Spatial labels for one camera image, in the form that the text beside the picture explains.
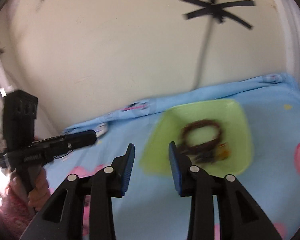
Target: yellow spot on sheet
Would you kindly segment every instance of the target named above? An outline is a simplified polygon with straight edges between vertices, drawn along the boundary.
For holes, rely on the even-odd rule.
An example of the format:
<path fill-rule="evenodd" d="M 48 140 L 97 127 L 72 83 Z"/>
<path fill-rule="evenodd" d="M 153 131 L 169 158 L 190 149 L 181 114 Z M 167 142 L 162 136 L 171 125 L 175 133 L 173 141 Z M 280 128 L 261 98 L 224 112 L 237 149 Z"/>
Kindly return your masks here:
<path fill-rule="evenodd" d="M 284 105 L 284 109 L 286 109 L 286 110 L 290 110 L 291 108 L 292 108 L 291 105 L 287 105 L 287 104 Z"/>

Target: green basket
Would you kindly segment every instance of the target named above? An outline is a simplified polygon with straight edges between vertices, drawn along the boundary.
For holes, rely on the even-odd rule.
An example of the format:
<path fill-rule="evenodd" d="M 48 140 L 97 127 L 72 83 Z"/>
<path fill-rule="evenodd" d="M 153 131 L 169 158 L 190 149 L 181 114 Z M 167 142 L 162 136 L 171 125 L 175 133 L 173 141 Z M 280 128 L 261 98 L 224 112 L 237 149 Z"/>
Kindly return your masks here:
<path fill-rule="evenodd" d="M 215 163 L 195 163 L 210 175 L 224 177 L 238 175 L 247 169 L 252 161 L 252 142 L 247 118 L 241 106 L 231 99 L 202 101 L 168 109 L 157 124 L 144 149 L 140 166 L 145 173 L 171 175 L 168 147 L 171 141 L 180 143 L 180 133 L 187 124 L 214 119 L 220 123 L 224 133 L 223 141 L 228 143 L 230 156 Z M 188 136 L 189 143 L 201 144 L 213 139 L 213 127 L 196 129 Z"/>

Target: red sleeve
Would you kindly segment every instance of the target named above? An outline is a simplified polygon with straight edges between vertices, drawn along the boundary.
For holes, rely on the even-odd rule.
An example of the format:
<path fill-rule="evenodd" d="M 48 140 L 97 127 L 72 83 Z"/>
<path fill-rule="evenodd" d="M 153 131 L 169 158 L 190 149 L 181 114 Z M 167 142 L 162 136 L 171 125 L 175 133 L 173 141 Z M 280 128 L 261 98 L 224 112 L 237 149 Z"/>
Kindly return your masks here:
<path fill-rule="evenodd" d="M 23 231 L 33 219 L 26 203 L 9 186 L 7 187 L 5 197 L 2 198 L 0 216 L 6 228 L 17 239 L 20 238 Z"/>

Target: blue fabric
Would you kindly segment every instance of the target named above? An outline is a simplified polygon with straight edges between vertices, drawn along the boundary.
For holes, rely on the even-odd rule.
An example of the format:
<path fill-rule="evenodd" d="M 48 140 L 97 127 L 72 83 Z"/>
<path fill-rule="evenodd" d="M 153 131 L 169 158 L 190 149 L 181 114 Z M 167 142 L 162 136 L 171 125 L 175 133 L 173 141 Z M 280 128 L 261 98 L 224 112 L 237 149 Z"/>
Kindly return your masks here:
<path fill-rule="evenodd" d="M 138 164 L 161 112 L 172 106 L 217 98 L 235 99 L 245 110 L 254 160 L 238 179 L 270 220 L 285 227 L 285 239 L 290 239 L 300 226 L 300 174 L 294 164 L 294 152 L 300 143 L 300 90 L 286 73 L 141 100 L 73 125 L 65 132 L 93 129 L 101 122 L 109 122 L 109 132 L 95 146 L 75 151 L 65 161 L 48 164 L 50 186 L 55 189 L 76 166 L 90 172 L 98 165 L 111 164 L 133 143 L 136 158 L 129 189 L 123 199 L 113 198 L 117 239 L 185 240 L 191 199 L 178 196 L 172 177 L 146 175 Z"/>

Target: human hand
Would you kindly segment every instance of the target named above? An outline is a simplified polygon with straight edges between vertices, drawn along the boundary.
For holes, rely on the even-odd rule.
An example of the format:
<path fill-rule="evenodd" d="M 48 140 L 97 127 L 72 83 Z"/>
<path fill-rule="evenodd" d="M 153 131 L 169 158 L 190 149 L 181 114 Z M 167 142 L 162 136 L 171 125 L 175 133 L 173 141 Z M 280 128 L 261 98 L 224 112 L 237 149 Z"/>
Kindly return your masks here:
<path fill-rule="evenodd" d="M 47 174 L 44 168 L 41 168 L 40 173 L 35 180 L 35 188 L 28 196 L 20 177 L 15 172 L 11 175 L 10 187 L 21 200 L 28 204 L 28 207 L 34 208 L 36 211 L 40 211 L 51 196 Z"/>

